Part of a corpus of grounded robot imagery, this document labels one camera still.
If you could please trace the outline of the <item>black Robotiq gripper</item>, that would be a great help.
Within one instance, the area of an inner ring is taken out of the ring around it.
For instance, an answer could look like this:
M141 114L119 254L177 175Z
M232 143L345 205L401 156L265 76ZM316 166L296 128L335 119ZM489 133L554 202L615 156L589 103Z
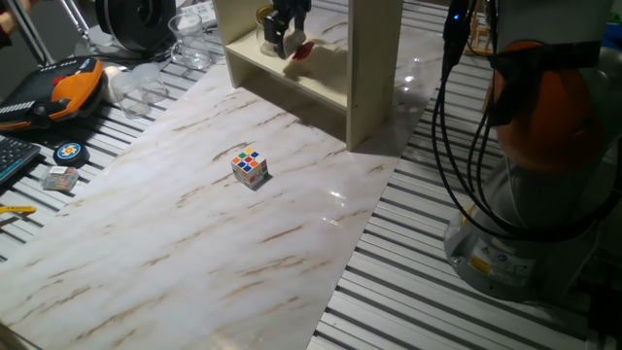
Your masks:
M274 46L277 55L285 59L285 34L290 18L294 18L294 30L304 32L307 14L311 11L311 0L273 0L274 10L263 21L264 39Z

